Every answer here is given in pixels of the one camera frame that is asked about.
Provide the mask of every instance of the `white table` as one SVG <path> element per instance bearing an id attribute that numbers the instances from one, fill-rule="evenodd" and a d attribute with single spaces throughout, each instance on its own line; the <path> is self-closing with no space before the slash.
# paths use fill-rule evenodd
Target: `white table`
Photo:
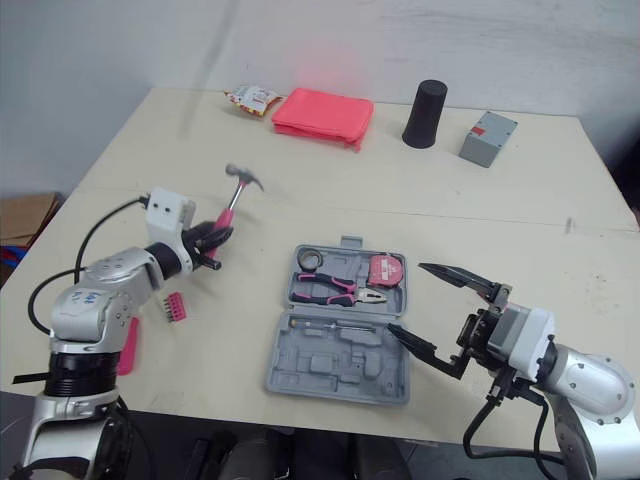
<path id="1" fill-rule="evenodd" d="M 445 110 L 437 144 L 414 150 L 400 140 L 409 108 L 377 104 L 362 151 L 354 153 L 276 135 L 269 119 L 244 114 L 219 92 L 152 90 L 3 287 L 2 389 L 42 388 L 11 385 L 16 374 L 44 370 L 49 356 L 47 338 L 27 320 L 27 298 L 41 279 L 73 264 L 97 218 L 162 185 L 196 201 L 195 221 L 214 219 L 235 188 L 223 173 L 229 161 L 251 168 L 266 192 L 251 186 L 240 199 L 234 235 L 219 250 L 222 270 L 200 269 L 162 292 L 183 292 L 186 321 L 167 324 L 160 300 L 142 308 L 138 361 L 118 380 L 132 408 L 460 442 L 491 384 L 475 364 L 457 381 L 412 360 L 404 407 L 264 388 L 295 246 L 336 245 L 343 234 L 407 257 L 403 319 L 445 358 L 457 352 L 464 320 L 481 303 L 415 267 L 419 261 L 463 266 L 513 285 L 514 302 L 556 313 L 557 341 L 611 355 L 640 380 L 640 235 L 579 122 L 509 113 L 519 125 L 484 169 L 455 156 L 482 112 Z M 135 208 L 99 231 L 87 260 L 147 243 L 143 213 Z M 65 281 L 42 293 L 43 322 Z M 507 401 L 475 441 L 530 447 L 537 415 L 523 400 Z M 542 443 L 557 448 L 550 426 Z"/>

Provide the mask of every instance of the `hammer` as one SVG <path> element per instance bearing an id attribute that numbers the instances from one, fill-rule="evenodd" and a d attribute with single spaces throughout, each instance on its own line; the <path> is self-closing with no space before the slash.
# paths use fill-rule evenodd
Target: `hammer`
<path id="1" fill-rule="evenodd" d="M 243 170 L 236 167 L 234 164 L 229 163 L 227 164 L 224 171 L 229 176 L 238 177 L 238 186 L 236 187 L 236 191 L 234 192 L 229 205 L 220 213 L 220 216 L 216 220 L 214 231 L 231 226 L 231 222 L 233 221 L 233 208 L 236 206 L 236 202 L 238 201 L 238 198 L 240 198 L 240 194 L 247 186 L 249 186 L 251 183 L 256 183 L 260 187 L 260 190 L 264 192 L 264 187 L 260 183 L 260 180 L 258 180 L 255 175 L 249 170 Z M 213 250 L 209 250 L 208 252 L 206 252 L 205 255 L 213 259 L 216 251 L 217 248 L 214 248 Z"/>

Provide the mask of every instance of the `floor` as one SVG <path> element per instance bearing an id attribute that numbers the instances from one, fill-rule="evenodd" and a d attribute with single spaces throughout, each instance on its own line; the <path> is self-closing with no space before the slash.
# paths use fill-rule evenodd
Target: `floor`
<path id="1" fill-rule="evenodd" d="M 11 471 L 20 459 L 26 440 L 33 398 L 0 393 L 0 477 Z M 133 412 L 135 421 L 144 432 L 155 454 L 158 480 L 184 478 L 194 445 L 198 439 L 210 439 L 214 431 L 230 430 L 237 435 L 247 434 L 256 425 L 219 422 L 173 415 Z M 423 444 L 396 439 L 408 463 L 414 480 L 540 480 L 544 479 L 533 460 L 529 459 L 468 459 L 462 446 L 454 444 Z M 559 480 L 566 477 L 561 467 L 549 469 Z M 136 438 L 133 458 L 127 479 L 147 478 L 148 464 L 140 440 Z"/>

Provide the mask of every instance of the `black cable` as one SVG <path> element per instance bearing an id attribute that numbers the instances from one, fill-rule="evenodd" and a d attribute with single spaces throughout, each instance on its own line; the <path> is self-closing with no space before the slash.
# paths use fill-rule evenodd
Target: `black cable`
<path id="1" fill-rule="evenodd" d="M 82 257 L 84 256 L 84 251 L 87 249 L 87 245 L 89 243 L 89 240 L 91 240 L 91 237 L 93 236 L 93 234 L 96 233 L 96 230 L 98 230 L 98 228 L 100 228 L 104 222 L 109 220 L 116 213 L 120 213 L 122 210 L 125 210 L 125 209 L 129 208 L 130 206 L 135 205 L 136 203 L 142 203 L 143 205 L 146 206 L 148 201 L 149 201 L 149 199 L 147 197 L 142 197 L 141 196 L 141 197 L 138 197 L 138 198 L 136 198 L 134 200 L 130 200 L 127 203 L 123 203 L 118 208 L 115 208 L 115 209 L 111 210 L 104 217 L 102 217 L 100 220 L 98 220 L 98 222 L 93 227 L 91 227 L 91 230 L 89 230 L 87 235 L 84 237 L 84 240 L 82 241 L 82 244 L 80 245 L 80 248 L 78 249 L 78 254 L 76 255 L 76 263 L 75 263 L 75 268 L 74 268 L 74 271 L 73 271 L 73 283 L 78 283 L 80 281 L 80 266 L 82 265 Z"/>
<path id="2" fill-rule="evenodd" d="M 80 267 L 79 271 L 83 271 L 83 270 L 84 270 L 84 267 Z M 36 297 L 38 296 L 40 291 L 44 287 L 49 285 L 51 282 L 53 282 L 54 280 L 57 280 L 58 278 L 64 277 L 65 275 L 70 275 L 70 274 L 74 273 L 75 271 L 76 271 L 76 269 L 72 268 L 70 270 L 65 270 L 64 272 L 56 273 L 55 275 L 50 276 L 49 278 L 44 280 L 40 285 L 38 285 L 35 288 L 35 290 L 31 293 L 31 296 L 29 297 L 29 303 L 27 304 L 27 313 L 29 314 L 29 320 L 31 320 L 31 323 L 33 324 L 34 327 L 36 327 L 38 330 L 40 330 L 42 333 L 44 333 L 46 335 L 49 335 L 51 333 L 51 330 L 49 330 L 47 327 L 42 325 L 38 321 L 38 318 L 36 317 L 36 312 L 35 312 L 35 308 L 34 308 L 35 303 L 36 303 Z"/>
<path id="3" fill-rule="evenodd" d="M 127 421 L 131 424 L 133 431 L 138 434 L 138 437 L 140 437 L 140 440 L 142 441 L 142 446 L 144 447 L 144 451 L 147 456 L 147 463 L 149 464 L 149 480 L 157 480 L 158 468 L 154 460 L 151 447 L 147 443 L 146 437 L 142 433 L 142 430 L 140 430 L 140 427 L 133 421 L 133 419 L 129 415 L 129 407 L 127 407 L 127 404 L 124 402 L 124 399 L 122 397 L 118 397 L 118 405 L 122 410 L 122 416 L 125 417 Z"/>
<path id="4" fill-rule="evenodd" d="M 536 426 L 536 432 L 534 436 L 534 450 L 509 450 L 509 449 L 496 449 L 491 450 L 489 452 L 484 453 L 476 453 L 471 449 L 471 439 L 475 435 L 476 431 L 482 425 L 482 423 L 487 419 L 489 414 L 493 411 L 493 409 L 498 406 L 499 402 L 494 398 L 488 398 L 487 403 L 480 409 L 480 411 L 473 418 L 467 430 L 464 432 L 464 436 L 462 437 L 462 446 L 464 447 L 464 451 L 467 454 L 467 457 L 472 459 L 479 458 L 501 458 L 501 457 L 521 457 L 521 458 L 533 458 L 536 460 L 536 464 L 540 468 L 542 464 L 542 460 L 546 460 L 548 462 L 557 463 L 558 465 L 564 465 L 564 462 L 561 458 L 558 458 L 553 455 L 548 455 L 546 453 L 540 452 L 540 438 L 542 437 L 542 429 L 544 428 L 544 423 L 547 420 L 547 415 L 549 412 L 549 406 L 546 402 L 541 404 L 542 413 L 540 414 L 540 418 L 538 419 L 538 425 Z M 540 471 L 549 478 L 550 480 L 555 480 L 553 476 L 544 468 L 540 468 Z"/>

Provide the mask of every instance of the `gray box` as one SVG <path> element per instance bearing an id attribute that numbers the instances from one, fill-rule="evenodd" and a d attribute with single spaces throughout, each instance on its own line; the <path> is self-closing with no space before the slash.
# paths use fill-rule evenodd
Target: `gray box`
<path id="1" fill-rule="evenodd" d="M 297 274 L 302 273 L 297 262 L 301 249 L 321 252 L 323 263 L 318 273 L 355 280 L 359 288 L 366 287 L 370 258 L 382 252 L 363 250 L 361 238 L 342 237 L 340 245 L 296 248 L 286 297 L 291 308 L 276 327 L 266 387 L 289 395 L 404 405 L 410 395 L 409 353 L 386 328 L 388 323 L 402 326 L 400 317 L 407 306 L 404 256 L 385 252 L 402 263 L 404 276 L 397 286 L 371 287 L 387 296 L 386 303 L 358 302 L 343 307 L 291 300 L 294 291 L 321 297 L 333 292 L 325 285 L 297 280 Z"/>
<path id="2" fill-rule="evenodd" d="M 517 125 L 502 115 L 486 112 L 467 134 L 459 155 L 489 168 Z"/>

